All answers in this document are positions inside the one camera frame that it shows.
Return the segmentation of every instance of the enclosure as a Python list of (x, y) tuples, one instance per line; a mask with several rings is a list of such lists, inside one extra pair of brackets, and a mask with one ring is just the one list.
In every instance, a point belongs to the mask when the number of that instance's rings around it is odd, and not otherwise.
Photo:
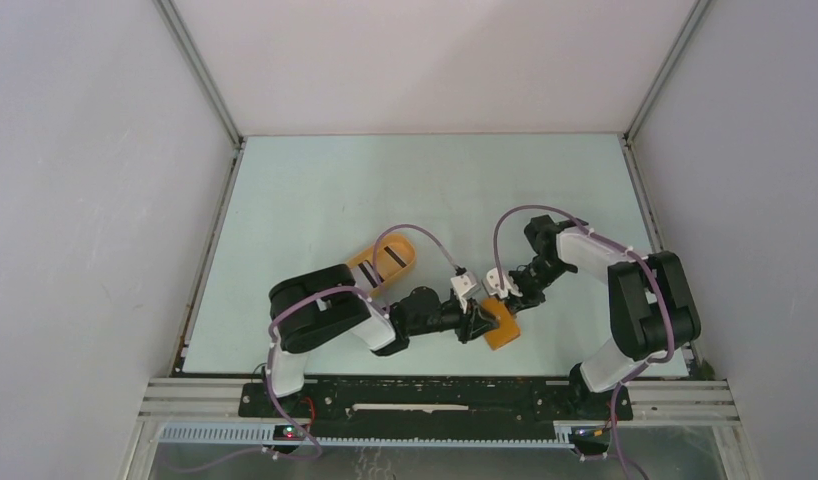
[[(624, 478), (571, 455), (590, 418), (533, 440), (313, 427), (327, 455), (274, 463), (263, 445), (298, 443), (271, 437), (284, 420), (240, 415), (279, 281), (403, 223), (482, 274), (525, 204), (683, 261), (703, 333), (627, 386), (628, 459), (818, 478), (818, 2), (0, 5), (0, 477)], [(536, 215), (502, 225), (507, 268)], [(446, 297), (436, 245), (405, 235), (417, 263), (388, 298)], [(500, 350), (340, 336), (307, 388), (562, 388), (610, 306), (580, 274), (546, 295)]]

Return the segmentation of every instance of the aluminum frame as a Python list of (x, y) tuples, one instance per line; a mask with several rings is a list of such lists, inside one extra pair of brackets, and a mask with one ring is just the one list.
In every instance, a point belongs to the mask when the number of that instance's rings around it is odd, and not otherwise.
[(153, 3), (155, 3), (159, 9), (162, 20), (164, 20), (168, 26), (174, 41), (182, 52), (182, 56), (194, 73), (197, 83), (200, 85), (200, 88), (203, 90), (203, 93), (206, 95), (206, 98), (209, 100), (221, 123), (223, 123), (224, 129), (227, 135), (229, 135), (230, 142), (232, 142), (233, 147), (239, 148), (244, 142), (241, 132), (235, 125), (232, 114), (229, 113), (229, 109), (221, 96), (221, 92), (212, 79), (212, 75), (209, 73), (209, 68), (203, 61), (203, 57), (200, 56), (200, 52), (197, 50), (197, 46), (194, 44), (191, 34), (188, 33), (188, 29), (185, 27), (185, 22), (182, 20), (182, 15), (180, 15), (179, 10), (176, 8), (174, 0), (153, 0)]
[[(141, 404), (121, 474), (122, 480), (145, 480), (152, 472), (153, 459), (160, 443), (235, 443), (262, 445), (281, 418), (239, 418), (241, 389), (248, 379), (156, 378), (150, 381)], [(565, 381), (549, 384), (566, 385)], [(685, 380), (641, 380), (629, 384), (633, 420), (621, 422), (631, 427), (690, 427), (713, 429), (728, 480), (753, 480), (750, 453), (744, 441), (739, 414), (727, 382)], [(571, 448), (568, 434), (572, 428), (600, 425), (602, 422), (557, 421), (556, 439), (536, 442), (500, 441), (413, 441), (324, 438), (331, 446), (431, 446), (480, 448)], [(231, 438), (236, 431), (256, 431), (263, 435)]]
[(630, 122), (630, 127), (627, 129), (626, 133), (627, 138), (635, 140), (636, 136), (639, 134), (639, 131), (642, 129), (642, 125), (644, 125), (645, 120), (647, 120), (656, 99), (659, 98), (659, 94), (662, 93), (665, 83), (668, 81), (671, 73), (674, 72), (674, 68), (679, 64), (683, 52), (686, 51), (686, 47), (689, 45), (689, 42), (692, 40), (694, 34), (700, 28), (700, 25), (703, 23), (703, 20), (706, 17), (706, 13), (709, 11), (709, 8), (714, 2), (715, 0), (695, 1), (695, 4), (689, 11), (689, 15), (686, 17), (686, 21), (683, 23), (683, 27), (680, 29), (680, 33), (677, 34), (677, 38), (674, 40), (674, 43), (668, 50), (668, 55), (665, 57), (665, 60), (659, 67), (656, 78), (654, 78), (648, 92), (645, 94), (642, 104), (639, 105), (639, 109), (633, 116), (633, 121)]
[(226, 182), (224, 183), (224, 190), (221, 193), (221, 198), (215, 211), (215, 221), (212, 226), (212, 231), (206, 239), (206, 254), (197, 275), (194, 278), (191, 290), (194, 292), (191, 301), (188, 303), (185, 315), (180, 324), (179, 336), (177, 337), (177, 344), (174, 348), (173, 355), (168, 364), (168, 371), (171, 374), (179, 373), (180, 364), (188, 351), (188, 344), (191, 341), (191, 335), (194, 332), (194, 324), (197, 320), (197, 314), (200, 311), (200, 304), (203, 301), (203, 294), (206, 291), (206, 282), (209, 280), (209, 272), (212, 269), (212, 260), (215, 258), (215, 252), (218, 248), (218, 240), (220, 239), (221, 230), (226, 219), (226, 213), (229, 209), (229, 202), (232, 198), (232, 191), (235, 188), (235, 180), (238, 178), (238, 172), (241, 169), (241, 160), (244, 158), (244, 148), (247, 142), (241, 144), (241, 147), (235, 151), (230, 170), (227, 174)]
[(642, 214), (642, 221), (645, 224), (650, 247), (654, 252), (665, 250), (665, 241), (659, 228), (659, 220), (651, 206), (649, 190), (639, 167), (636, 152), (627, 140), (626, 135), (619, 135), (618, 143), (621, 145), (621, 153), (624, 155), (624, 162), (627, 164), (627, 173), (630, 174), (630, 182), (633, 184), (633, 192), (636, 195), (636, 202), (639, 204), (639, 212)]

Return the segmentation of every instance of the black mounting plate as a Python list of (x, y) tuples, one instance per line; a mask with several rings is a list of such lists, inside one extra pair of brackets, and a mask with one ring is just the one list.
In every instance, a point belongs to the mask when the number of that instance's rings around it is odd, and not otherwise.
[[(295, 418), (317, 418), (319, 437), (425, 440), (542, 440), (556, 438), (556, 420), (606, 421), (611, 392), (595, 394), (574, 408), (565, 380), (552, 377), (380, 377), (307, 376), (303, 390), (282, 399)], [(395, 405), (394, 409), (359, 409), (360, 404)], [(432, 406), (428, 411), (406, 405)], [(459, 405), (461, 410), (436, 410)], [(627, 389), (618, 396), (619, 420), (633, 418)], [(238, 415), (278, 418), (261, 382), (242, 389)]]

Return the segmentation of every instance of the cable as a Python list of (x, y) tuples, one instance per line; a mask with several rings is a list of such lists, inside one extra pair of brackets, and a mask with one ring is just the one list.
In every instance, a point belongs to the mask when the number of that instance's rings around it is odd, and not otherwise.
[[(256, 370), (258, 370), (263, 365), (266, 365), (266, 363), (260, 363), (259, 365), (257, 365), (256, 368), (253, 369), (253, 372), (255, 373)], [(309, 404), (309, 410), (312, 412), (312, 414), (311, 414), (311, 416), (309, 418), (309, 425), (307, 425), (306, 429), (305, 429), (306, 431), (308, 431), (309, 429), (312, 428), (312, 425), (315, 423), (315, 403), (312, 402), (312, 399), (309, 398), (309, 397), (303, 397), (303, 398), (300, 399), (300, 401), (308, 403)], [(210, 461), (208, 463), (204, 463), (203, 465), (198, 465), (196, 467), (178, 467), (176, 465), (173, 465), (168, 461), (168, 459), (164, 455), (164, 453), (159, 455), (159, 462), (165, 468), (167, 468), (168, 470), (170, 470), (170, 471), (172, 471), (174, 473), (197, 473), (197, 472), (202, 472), (203, 470), (208, 470), (208, 469), (210, 469), (212, 467), (220, 465), (221, 463), (224, 463), (224, 462), (226, 462), (228, 460), (232, 460), (233, 458), (239, 457), (241, 455), (247, 455), (247, 454), (250, 454), (250, 453), (260, 453), (260, 452), (261, 453), (272, 452), (274, 454), (278, 453), (277, 451), (275, 451), (273, 449), (270, 449), (270, 448), (263, 445), (261, 447), (242, 448), (241, 450), (236, 450), (234, 452), (228, 453), (228, 454), (226, 454), (226, 455), (224, 455), (222, 457), (216, 458), (216, 459), (214, 459), (214, 460), (212, 460), (212, 461)]]
[(616, 250), (616, 251), (624, 254), (627, 257), (632, 258), (633, 260), (636, 261), (636, 263), (639, 264), (639, 267), (641, 267), (642, 272), (645, 274), (645, 277), (647, 278), (648, 283), (650, 284), (651, 291), (653, 291), (653, 294), (656, 296), (656, 303), (659, 306), (659, 313), (660, 313), (660, 315), (662, 315), (662, 323), (665, 326), (666, 336), (667, 336), (667, 339), (668, 339), (667, 351), (666, 351), (665, 355), (662, 356), (662, 357), (648, 357), (644, 361), (644, 363), (642, 363), (641, 365), (636, 367), (632, 372), (630, 372), (629, 375), (627, 375), (620, 382), (618, 382), (618, 384), (615, 386), (615, 388), (612, 391), (612, 399), (610, 400), (610, 405), (609, 405), (609, 418), (610, 418), (610, 423), (612, 425), (610, 431), (611, 431), (611, 434), (612, 434), (612, 437), (611, 437), (612, 441), (615, 442), (615, 452), (616, 452), (615, 457), (618, 458), (619, 463), (621, 463), (621, 469), (624, 471), (624, 475), (628, 479), (631, 478), (630, 477), (630, 469), (627, 466), (629, 464), (629, 465), (632, 465), (634, 468), (636, 468), (639, 471), (639, 473), (641, 473), (642, 476), (645, 479), (648, 479), (647, 474), (644, 472), (644, 470), (641, 469), (641, 467), (638, 466), (638, 464), (636, 464), (632, 460), (628, 460), (627, 458), (624, 457), (624, 453), (621, 450), (621, 441), (618, 438), (618, 428), (617, 428), (618, 427), (618, 418), (615, 415), (615, 402), (618, 399), (618, 393), (621, 391), (621, 387), (625, 383), (627, 383), (627, 382), (633, 380), (634, 378), (636, 378), (637, 376), (639, 376), (639, 374), (644, 372), (652, 363), (668, 363), (674, 357), (674, 350), (676, 348), (676, 345), (674, 344), (674, 328), (671, 325), (671, 317), (668, 314), (668, 307), (665, 304), (665, 298), (663, 298), (663, 296), (662, 296), (662, 290), (659, 289), (659, 284), (656, 282), (656, 277), (654, 277), (653, 272), (651, 272), (651, 270), (650, 270), (650, 267), (647, 266), (647, 263), (645, 263), (644, 259), (639, 254), (634, 252), (632, 249), (627, 248), (627, 247), (621, 245), (620, 243), (618, 243), (618, 242), (616, 242), (616, 241), (614, 241), (614, 240), (612, 240), (610, 238), (604, 237), (603, 235), (600, 235), (600, 234), (596, 233), (594, 231), (594, 229), (586, 228), (586, 226), (583, 225), (583, 222), (581, 222), (578, 218), (576, 218), (574, 215), (571, 215), (570, 213), (566, 212), (565, 210), (560, 210), (558, 208), (549, 207), (549, 206), (546, 206), (546, 205), (521, 205), (521, 206), (509, 209), (506, 213), (504, 213), (500, 217), (500, 219), (497, 221), (497, 224), (494, 226), (494, 237), (493, 237), (493, 240), (492, 240), (493, 246), (494, 246), (494, 265), (495, 265), (495, 268), (497, 268), (497, 276), (500, 279), (500, 284), (501, 285), (505, 284), (503, 282), (503, 279), (505, 277), (503, 276), (503, 267), (501, 266), (501, 263), (500, 263), (500, 251), (499, 251), (499, 248), (498, 248), (498, 241), (497, 241), (498, 234), (500, 233), (500, 226), (503, 224), (503, 221), (506, 220), (506, 218), (508, 218), (510, 215), (512, 215), (515, 212), (520, 212), (522, 210), (545, 210), (545, 211), (554, 212), (554, 213), (557, 213), (559, 215), (562, 215), (563, 217), (565, 217), (568, 220), (570, 220), (571, 222), (573, 222), (574, 225), (581, 232), (586, 234), (587, 236), (589, 236), (589, 237), (597, 240), (598, 242), (612, 248), (613, 250)]
[(285, 409), (282, 408), (282, 405), (280, 405), (279, 399), (276, 396), (276, 392), (274, 392), (274, 387), (273, 387), (273, 384), (271, 382), (271, 372), (273, 370), (273, 363), (274, 363), (274, 356), (271, 353), (272, 353), (274, 348), (282, 348), (279, 345), (279, 334), (277, 333), (277, 327), (279, 326), (280, 323), (282, 323), (285, 319), (287, 319), (293, 313), (295, 313), (296, 311), (298, 311), (301, 308), (305, 307), (306, 305), (309, 305), (310, 303), (316, 302), (316, 301), (318, 301), (318, 300), (320, 300), (320, 299), (322, 299), (324, 297), (328, 297), (330, 295), (335, 295), (337, 293), (354, 293), (354, 294), (358, 295), (360, 298), (362, 298), (363, 300), (365, 300), (366, 302), (368, 302), (368, 304), (372, 305), (374, 308), (379, 308), (379, 307), (376, 307), (374, 305), (373, 300), (371, 299), (371, 297), (368, 296), (368, 294), (364, 290), (361, 290), (361, 289), (359, 289), (357, 287), (352, 287), (352, 286), (333, 287), (333, 288), (328, 288), (326, 290), (320, 291), (320, 292), (315, 293), (313, 295), (309, 295), (308, 297), (304, 298), (303, 300), (300, 300), (299, 302), (295, 303), (294, 305), (288, 307), (287, 309), (283, 310), (282, 313), (277, 315), (277, 317), (274, 319), (274, 321), (272, 321), (271, 324), (268, 326), (268, 334), (271, 336), (271, 348), (268, 349), (268, 361), (267, 361), (267, 366), (265, 368), (265, 388), (268, 391), (268, 397), (270, 397), (271, 403), (274, 404), (274, 408), (276, 409), (277, 413), (279, 413), (279, 415), (282, 418), (284, 418), (288, 423), (290, 423), (298, 431), (302, 432), (303, 436), (305, 436), (307, 440), (312, 442), (312, 445), (314, 445), (315, 449), (317, 450), (317, 452), (314, 455), (305, 455), (305, 456), (304, 455), (293, 455), (293, 454), (288, 454), (288, 453), (280, 453), (280, 452), (275, 451), (274, 455), (273, 455), (274, 458), (283, 457), (283, 458), (288, 458), (290, 460), (315, 460), (316, 458), (320, 457), (321, 454), (323, 454), (323, 452), (324, 452), (323, 447), (321, 447), (321, 444), (318, 443), (318, 439), (315, 438), (314, 435), (309, 433), (309, 431), (307, 429), (303, 428), (302, 425), (300, 425), (293, 418), (291, 418), (291, 415), (289, 415), (288, 412), (286, 412)]
[(250, 376), (251, 376), (251, 377), (255, 376), (255, 375), (256, 375), (256, 371), (258, 371), (260, 368), (264, 367), (264, 366), (265, 366), (265, 365), (267, 365), (267, 364), (268, 364), (268, 362), (262, 362), (262, 363), (260, 363), (260, 364), (256, 365), (256, 368), (254, 368), (254, 369), (253, 369), (253, 373), (251, 373), (251, 374), (250, 374)]
[[(379, 237), (377, 237), (377, 241), (374, 242), (374, 249), (373, 249), (373, 252), (371, 253), (371, 257), (372, 257), (372, 259), (371, 259), (371, 269), (374, 271), (374, 288), (382, 286), (382, 282), (380, 282), (380, 274), (377, 271), (377, 252), (380, 249), (380, 243), (382, 243), (382, 241), (383, 241), (383, 239), (385, 238), (386, 235), (388, 235), (389, 233), (391, 233), (391, 232), (393, 232), (395, 230), (400, 230), (401, 228), (408, 228), (408, 229), (411, 229), (411, 230), (417, 230), (417, 231), (423, 233), (424, 235), (429, 237), (430, 240), (432, 240), (433, 243), (436, 244), (436, 246), (438, 246), (438, 249), (441, 250), (441, 253), (447, 259), (447, 262), (450, 263), (450, 266), (452, 266), (457, 272), (462, 268), (456, 263), (456, 260), (453, 259), (453, 256), (450, 255), (450, 252), (447, 251), (447, 248), (444, 247), (444, 245), (441, 243), (441, 241), (439, 241), (439, 239), (436, 238), (435, 235), (430, 233), (429, 230), (427, 230), (427, 229), (425, 229), (423, 227), (419, 227), (418, 225), (415, 225), (415, 224), (412, 224), (412, 223), (401, 223), (399, 225), (395, 225), (393, 227), (387, 228), (383, 233), (380, 234)], [(385, 288), (383, 288), (383, 291), (380, 292), (380, 296), (382, 297), (383, 301), (385, 302), (385, 307), (383, 308), (383, 311), (385, 313), (388, 313), (391, 310), (391, 306), (388, 304), (388, 300), (386, 300), (386, 298), (385, 298)]]
[(503, 221), (506, 220), (510, 215), (516, 212), (520, 212), (522, 210), (545, 210), (549, 212), (554, 212), (563, 217), (571, 220), (574, 225), (584, 234), (594, 238), (598, 242), (616, 250), (636, 261), (639, 266), (642, 268), (642, 272), (644, 272), (645, 277), (647, 277), (648, 283), (650, 284), (651, 290), (653, 294), (656, 295), (656, 303), (659, 305), (659, 313), (662, 315), (662, 323), (665, 326), (665, 331), (668, 333), (668, 349), (667, 353), (662, 358), (654, 358), (652, 362), (656, 363), (668, 363), (671, 361), (671, 358), (674, 357), (674, 329), (671, 326), (671, 317), (668, 315), (668, 307), (665, 305), (665, 299), (662, 297), (662, 291), (659, 289), (659, 285), (656, 283), (656, 278), (653, 276), (653, 272), (650, 271), (650, 267), (647, 266), (644, 259), (639, 256), (636, 252), (628, 249), (627, 247), (621, 245), (620, 243), (611, 240), (603, 235), (594, 232), (594, 229), (586, 228), (578, 218), (571, 215), (570, 213), (566, 212), (565, 210), (560, 210), (555, 207), (548, 207), (546, 205), (521, 205), (518, 207), (514, 207), (509, 209), (503, 216), (500, 217), (500, 220), (497, 221), (497, 224), (494, 226), (494, 265), (497, 268), (497, 276), (500, 278), (501, 285), (503, 285), (503, 279), (506, 278), (503, 276), (503, 267), (500, 264), (500, 252), (497, 244), (497, 237), (500, 232), (500, 226), (503, 224)]

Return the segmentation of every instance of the glass panel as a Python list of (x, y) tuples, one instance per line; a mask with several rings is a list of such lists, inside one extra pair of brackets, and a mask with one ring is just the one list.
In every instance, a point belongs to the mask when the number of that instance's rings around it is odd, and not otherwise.
[[(724, 479), (712, 430), (697, 428), (627, 428), (622, 430), (627, 458), (650, 478)], [(163, 464), (192, 467), (212, 462), (243, 446), (162, 444), (151, 478), (156, 480), (330, 479), (330, 480), (498, 480), (553, 478), (623, 480), (617, 460), (580, 463), (568, 450), (526, 448), (326, 447), (314, 462), (273, 461), (249, 453), (199, 472), (180, 474)]]

